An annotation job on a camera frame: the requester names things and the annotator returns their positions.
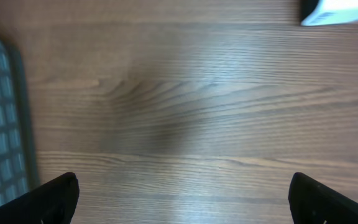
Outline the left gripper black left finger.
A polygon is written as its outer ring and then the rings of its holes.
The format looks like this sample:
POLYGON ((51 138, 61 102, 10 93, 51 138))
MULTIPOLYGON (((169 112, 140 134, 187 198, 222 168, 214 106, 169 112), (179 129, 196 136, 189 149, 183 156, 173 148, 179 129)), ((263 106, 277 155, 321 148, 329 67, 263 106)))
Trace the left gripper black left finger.
POLYGON ((0 207, 0 224, 70 224, 80 194, 76 175, 66 172, 0 207))

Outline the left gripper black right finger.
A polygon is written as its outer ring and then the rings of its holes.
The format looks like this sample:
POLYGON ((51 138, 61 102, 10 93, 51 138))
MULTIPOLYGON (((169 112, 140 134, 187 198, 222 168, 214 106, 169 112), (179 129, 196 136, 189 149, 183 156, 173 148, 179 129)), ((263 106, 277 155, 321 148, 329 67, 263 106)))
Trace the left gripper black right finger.
POLYGON ((294 224, 358 224, 358 203, 304 173, 294 173, 288 192, 294 224))

